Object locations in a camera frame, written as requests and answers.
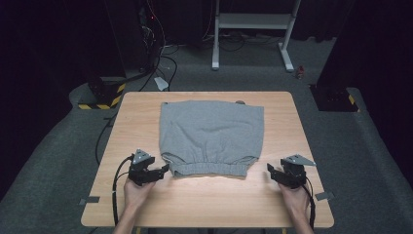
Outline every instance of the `stand leg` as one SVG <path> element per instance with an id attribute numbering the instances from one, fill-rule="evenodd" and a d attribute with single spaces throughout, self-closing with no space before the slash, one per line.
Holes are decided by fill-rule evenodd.
<path id="1" fill-rule="evenodd" d="M 212 70 L 219 69 L 219 0 L 216 0 L 215 30 L 213 35 Z"/>
<path id="2" fill-rule="evenodd" d="M 294 71 L 294 66 L 292 65 L 291 59 L 289 58 L 288 51 L 286 47 L 289 42 L 289 37 L 291 36 L 292 28 L 294 27 L 295 19 L 297 18 L 297 12 L 300 7 L 301 0 L 296 0 L 294 3 L 294 8 L 292 10 L 291 18 L 289 19 L 288 28 L 285 32 L 284 41 L 279 43 L 280 52 L 282 53 L 282 59 L 285 64 L 285 69 L 288 72 Z"/>

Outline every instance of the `gray carpet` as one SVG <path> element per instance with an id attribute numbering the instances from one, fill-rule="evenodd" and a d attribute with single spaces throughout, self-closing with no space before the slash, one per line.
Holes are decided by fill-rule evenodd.
<path id="1" fill-rule="evenodd" d="M 335 224 L 316 233 L 413 233 L 413 193 L 369 117 L 357 89 L 349 89 L 360 112 L 320 112 L 309 84 L 315 84 L 334 41 L 292 40 L 288 51 L 294 65 L 302 64 L 305 77 L 295 79 L 282 64 L 276 44 L 245 44 L 235 52 L 221 50 L 220 69 L 211 71 L 211 49 L 180 47 L 169 57 L 178 69 L 173 91 L 288 91 L 291 92 L 325 190 L 335 194 L 329 204 Z M 226 49 L 240 44 L 222 43 Z M 176 47 L 165 49 L 165 54 Z M 174 65 L 163 58 L 160 69 L 169 78 Z M 138 91 L 145 79 L 128 83 L 125 92 Z M 97 163 L 94 148 L 106 117 L 117 109 L 80 110 L 77 101 L 87 89 L 75 89 L 71 112 L 43 139 L 0 204 L 0 233 L 89 233 L 81 224 Z M 145 91 L 157 91 L 151 79 Z M 102 155 L 110 135 L 99 143 Z M 110 233 L 98 228 L 94 233 Z M 268 229 L 269 233 L 281 233 Z"/>

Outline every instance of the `gray garment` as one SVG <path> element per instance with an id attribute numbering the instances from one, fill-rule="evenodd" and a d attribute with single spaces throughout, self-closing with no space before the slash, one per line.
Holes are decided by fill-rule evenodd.
<path id="1" fill-rule="evenodd" d="M 174 176 L 246 176 L 260 156 L 264 107 L 227 101 L 163 103 L 160 149 Z"/>

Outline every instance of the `hazard tape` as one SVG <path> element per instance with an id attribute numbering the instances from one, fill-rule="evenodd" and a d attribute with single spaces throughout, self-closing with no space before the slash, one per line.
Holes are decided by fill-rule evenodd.
<path id="1" fill-rule="evenodd" d="M 125 89 L 125 84 L 119 86 L 116 95 L 108 103 L 78 103 L 80 109 L 111 109 L 115 108 L 121 100 L 122 92 Z"/>

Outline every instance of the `human hand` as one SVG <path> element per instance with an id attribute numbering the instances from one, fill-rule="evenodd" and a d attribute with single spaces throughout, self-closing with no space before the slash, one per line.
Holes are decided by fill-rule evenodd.
<path id="1" fill-rule="evenodd" d="M 292 217 L 306 215 L 310 201 L 306 190 L 303 187 L 291 189 L 280 183 L 279 187 L 289 214 Z"/>
<path id="2" fill-rule="evenodd" d="M 155 186 L 156 182 L 150 182 L 138 186 L 132 180 L 127 178 L 124 186 L 125 193 L 125 209 L 131 209 L 132 211 L 137 212 L 137 210 L 143 205 L 146 201 L 146 198 L 149 195 L 149 192 Z"/>
<path id="3" fill-rule="evenodd" d="M 279 187 L 296 232 L 298 234 L 314 234 L 307 219 L 307 208 L 310 203 L 310 198 L 306 190 L 303 187 L 291 189 L 280 183 Z"/>
<path id="4" fill-rule="evenodd" d="M 148 197 L 153 186 L 155 186 L 155 182 L 138 186 L 132 180 L 127 178 L 124 185 L 125 208 L 113 231 L 114 234 L 131 233 L 137 213 L 146 201 L 146 198 Z"/>

